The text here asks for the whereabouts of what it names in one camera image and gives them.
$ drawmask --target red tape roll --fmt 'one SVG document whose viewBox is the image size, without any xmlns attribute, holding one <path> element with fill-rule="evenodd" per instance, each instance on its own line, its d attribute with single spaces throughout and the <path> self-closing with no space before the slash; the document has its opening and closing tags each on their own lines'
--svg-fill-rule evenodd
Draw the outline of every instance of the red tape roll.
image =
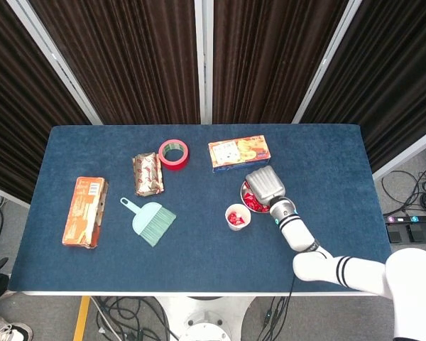
<svg viewBox="0 0 426 341">
<path fill-rule="evenodd" d="M 173 149 L 178 149 L 179 151 L 183 152 L 183 155 L 181 158 L 179 158 L 176 161 L 169 161 L 165 158 L 165 155 L 168 151 L 171 151 Z M 185 142 L 180 140 L 167 140 L 163 144 L 161 144 L 161 147 L 159 147 L 158 156 L 161 160 L 161 163 L 167 168 L 172 171 L 178 171 L 179 169 L 184 168 L 187 165 L 188 157 L 190 155 L 190 151 L 187 148 Z"/>
</svg>

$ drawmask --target curtain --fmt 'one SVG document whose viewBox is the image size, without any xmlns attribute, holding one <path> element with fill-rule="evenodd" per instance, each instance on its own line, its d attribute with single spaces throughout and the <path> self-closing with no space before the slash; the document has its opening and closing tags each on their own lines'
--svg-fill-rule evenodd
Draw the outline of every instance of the curtain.
<svg viewBox="0 0 426 341">
<path fill-rule="evenodd" d="M 426 134 L 426 0 L 365 0 L 302 118 L 354 123 L 373 171 Z"/>
<path fill-rule="evenodd" d="M 27 30 L 0 1 L 0 189 L 30 202 L 51 128 L 88 123 Z"/>
<path fill-rule="evenodd" d="M 105 124 L 200 123 L 193 0 L 30 0 Z"/>
<path fill-rule="evenodd" d="M 214 123 L 290 123 L 346 0 L 216 0 Z"/>
</svg>

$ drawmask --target snack box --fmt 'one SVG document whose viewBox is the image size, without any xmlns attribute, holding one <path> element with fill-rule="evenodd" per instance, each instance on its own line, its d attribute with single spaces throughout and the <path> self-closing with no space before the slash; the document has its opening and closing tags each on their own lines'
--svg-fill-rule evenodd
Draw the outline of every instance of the snack box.
<svg viewBox="0 0 426 341">
<path fill-rule="evenodd" d="M 271 157 L 264 135 L 211 142 L 208 144 L 208 149 L 212 159 L 213 173 L 266 164 Z"/>
<path fill-rule="evenodd" d="M 103 178 L 79 177 L 63 233 L 63 245 L 95 248 L 101 232 L 108 184 Z"/>
</svg>

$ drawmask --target blue felt surface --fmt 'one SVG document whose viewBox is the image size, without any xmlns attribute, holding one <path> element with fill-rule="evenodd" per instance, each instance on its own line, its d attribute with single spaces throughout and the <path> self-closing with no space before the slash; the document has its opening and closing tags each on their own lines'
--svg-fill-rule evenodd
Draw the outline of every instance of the blue felt surface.
<svg viewBox="0 0 426 341">
<path fill-rule="evenodd" d="M 15 291 L 287 292 L 291 251 L 269 215 L 253 213 L 240 232 L 225 209 L 240 202 L 246 174 L 213 173 L 207 144 L 264 134 L 270 165 L 322 246 L 333 255 L 385 261 L 390 247 L 358 126 L 249 124 L 211 126 L 58 126 L 52 130 L 11 277 Z M 131 158 L 166 139 L 190 148 L 182 171 L 163 169 L 165 192 L 134 195 Z M 96 249 L 61 243 L 78 176 L 109 181 Z M 158 201 L 177 219 L 155 248 L 131 228 L 137 205 Z M 295 291 L 343 291 L 298 281 Z"/>
</svg>

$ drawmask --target package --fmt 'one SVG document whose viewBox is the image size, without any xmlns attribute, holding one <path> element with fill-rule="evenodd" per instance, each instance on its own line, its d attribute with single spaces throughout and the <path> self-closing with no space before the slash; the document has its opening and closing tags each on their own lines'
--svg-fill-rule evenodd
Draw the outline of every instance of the package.
<svg viewBox="0 0 426 341">
<path fill-rule="evenodd" d="M 98 245 L 108 184 L 103 178 L 79 177 L 66 221 L 63 245 L 92 249 Z"/>
<path fill-rule="evenodd" d="M 157 153 L 139 154 L 133 158 L 136 194 L 146 197 L 164 191 L 161 161 Z"/>
<path fill-rule="evenodd" d="M 271 157 L 263 135 L 211 142 L 208 144 L 208 149 L 212 159 L 213 173 L 231 168 L 266 164 Z"/>
</svg>

